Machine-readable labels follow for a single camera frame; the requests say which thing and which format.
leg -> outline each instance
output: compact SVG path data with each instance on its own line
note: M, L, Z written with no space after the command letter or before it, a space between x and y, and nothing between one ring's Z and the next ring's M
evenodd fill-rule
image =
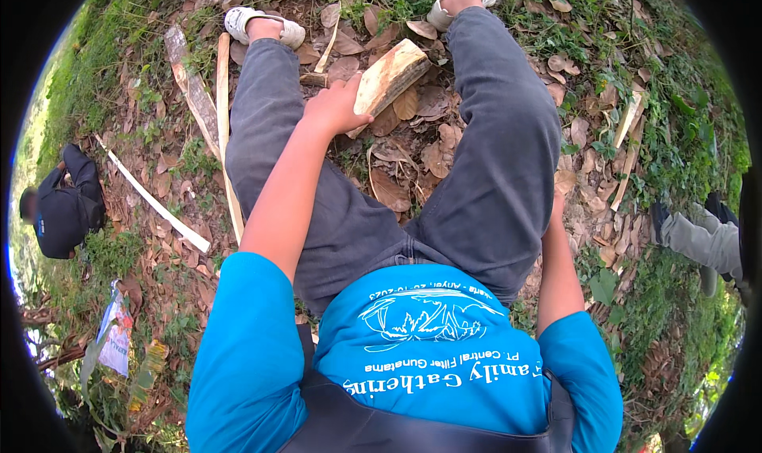
M468 127L450 174L405 229L509 306L548 226L561 128L524 52L475 1L447 32Z
M260 23L272 20L253 19L249 26ZM279 33L258 39L249 32L252 43L230 117L225 169L244 215L253 209L303 112L299 58L276 40ZM360 193L326 161L294 292L321 315L333 297L405 239L391 210Z
M663 245L702 266L719 273L730 273L738 280L743 278L738 227L719 224L714 233L692 224L680 213L672 214L662 225Z

blue t-shirt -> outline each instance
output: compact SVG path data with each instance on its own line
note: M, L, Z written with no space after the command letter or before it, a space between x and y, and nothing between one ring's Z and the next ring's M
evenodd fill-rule
M194 453L270 453L302 425L293 315L277 266L253 253L225 260L190 386ZM619 383L587 313L535 341L486 287L450 266L393 266L349 285L321 319L313 367L371 407L523 435L548 426L547 367L575 405L575 451L613 451L622 428Z

hand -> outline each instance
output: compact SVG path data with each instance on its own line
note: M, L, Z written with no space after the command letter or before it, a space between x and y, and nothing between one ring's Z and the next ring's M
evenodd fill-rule
M347 82L334 81L330 89L320 89L317 96L307 101L300 123L318 127L333 137L373 122L370 114L354 113L354 101L362 76L362 73L357 73Z

black backpack strap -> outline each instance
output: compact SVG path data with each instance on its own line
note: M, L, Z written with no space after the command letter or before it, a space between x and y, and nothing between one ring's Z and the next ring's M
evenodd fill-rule
M568 453L575 411L571 398L549 371L548 429L537 435L508 435L451 423L397 415L367 407L342 386L310 370L301 383L309 415L280 453Z

white graphic print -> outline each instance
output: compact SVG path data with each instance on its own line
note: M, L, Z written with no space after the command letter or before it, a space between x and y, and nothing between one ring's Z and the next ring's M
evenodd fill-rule
M468 309L484 309L504 316L487 304L446 288L413 289L395 292L376 300L358 315L367 326L390 341L385 345L366 345L369 353L394 349L409 340L433 342L482 337L487 330L478 320L462 320Z

